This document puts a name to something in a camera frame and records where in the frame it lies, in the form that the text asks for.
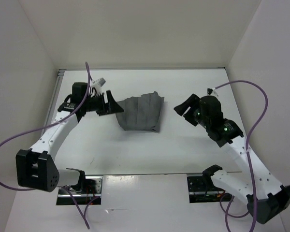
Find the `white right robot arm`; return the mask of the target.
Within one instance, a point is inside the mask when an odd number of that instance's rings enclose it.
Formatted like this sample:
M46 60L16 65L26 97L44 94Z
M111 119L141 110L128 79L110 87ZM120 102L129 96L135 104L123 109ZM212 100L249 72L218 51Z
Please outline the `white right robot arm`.
M247 137L239 126L224 117L221 103L215 96L200 98L192 94L174 110L191 125L202 126L221 152L229 155L251 178L250 184L245 183L215 164L203 171L204 188L213 190L217 187L238 198L260 224L267 223L289 206L290 185L284 186L266 168L246 144Z

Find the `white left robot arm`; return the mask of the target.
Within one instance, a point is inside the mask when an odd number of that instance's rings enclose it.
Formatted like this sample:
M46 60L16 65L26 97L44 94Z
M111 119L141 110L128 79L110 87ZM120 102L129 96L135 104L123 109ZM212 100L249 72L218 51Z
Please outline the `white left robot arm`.
M83 192L87 187L85 172L74 168L59 170L54 163L56 154L69 133L87 112L96 112L97 115L104 116L123 111L110 90L91 96L87 83L74 83L72 93L58 108L54 125L28 150L18 151L16 155L18 184L47 192L64 186L69 186L75 193Z

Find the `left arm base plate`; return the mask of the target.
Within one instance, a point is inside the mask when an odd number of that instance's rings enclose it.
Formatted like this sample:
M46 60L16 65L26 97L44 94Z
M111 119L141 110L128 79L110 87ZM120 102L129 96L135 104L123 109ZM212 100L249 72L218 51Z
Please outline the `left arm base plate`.
M77 187L75 189L68 186L66 189L79 205L100 205L102 198L102 182L103 176L87 175L82 188ZM56 205L74 205L74 201L70 194L63 188L59 188Z

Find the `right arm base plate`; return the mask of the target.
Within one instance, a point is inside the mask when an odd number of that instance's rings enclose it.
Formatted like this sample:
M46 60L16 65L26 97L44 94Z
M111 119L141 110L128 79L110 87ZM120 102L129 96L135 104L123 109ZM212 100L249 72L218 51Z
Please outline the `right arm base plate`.
M189 203L229 202L231 195L225 190L207 185L201 174L187 174Z

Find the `grey pleated skirt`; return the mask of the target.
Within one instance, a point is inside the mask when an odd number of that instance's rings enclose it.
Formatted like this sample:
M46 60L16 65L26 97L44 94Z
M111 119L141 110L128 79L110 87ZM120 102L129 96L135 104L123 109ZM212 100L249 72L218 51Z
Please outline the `grey pleated skirt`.
M118 104L124 110L116 114L118 124L123 130L160 132L164 97L158 92L126 98Z

